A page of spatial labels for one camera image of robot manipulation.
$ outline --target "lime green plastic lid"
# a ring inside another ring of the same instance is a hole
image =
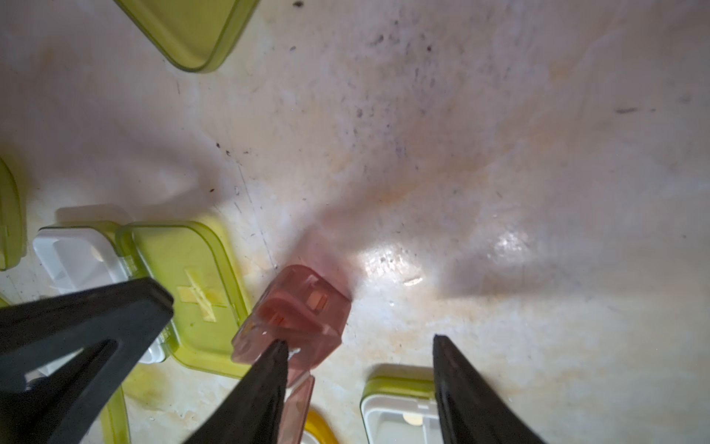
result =
[[[216,70],[234,47],[258,0],[116,0],[178,69]]]
[[[433,381],[379,376],[370,378],[367,381],[362,392],[362,399],[364,400],[374,394],[434,399],[435,388]]]
[[[116,233],[131,274],[151,276],[175,299],[165,343],[186,367],[242,378],[231,339],[249,316],[219,238],[199,222],[133,223]]]
[[[24,255],[25,227],[20,195],[10,169],[0,159],[0,270],[11,269]]]

